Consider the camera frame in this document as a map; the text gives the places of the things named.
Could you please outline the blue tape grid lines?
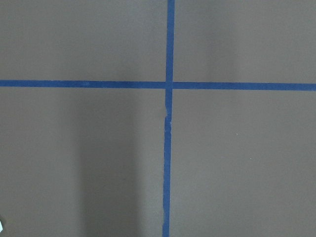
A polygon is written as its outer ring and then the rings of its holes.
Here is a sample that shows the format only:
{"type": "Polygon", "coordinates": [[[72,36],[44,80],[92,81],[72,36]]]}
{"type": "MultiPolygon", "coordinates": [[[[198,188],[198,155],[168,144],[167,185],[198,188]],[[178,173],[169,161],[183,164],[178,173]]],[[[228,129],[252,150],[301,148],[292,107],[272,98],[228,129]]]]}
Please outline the blue tape grid lines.
{"type": "Polygon", "coordinates": [[[170,190],[172,151],[172,102],[175,89],[192,90],[273,90],[315,91],[314,83],[259,82],[180,82],[173,80],[175,1],[167,2],[165,81],[105,81],[105,80],[20,80],[2,79],[2,87],[52,88],[117,88],[163,89],[165,91],[164,147],[163,147],[163,224],[162,236],[170,235],[170,190]]]}

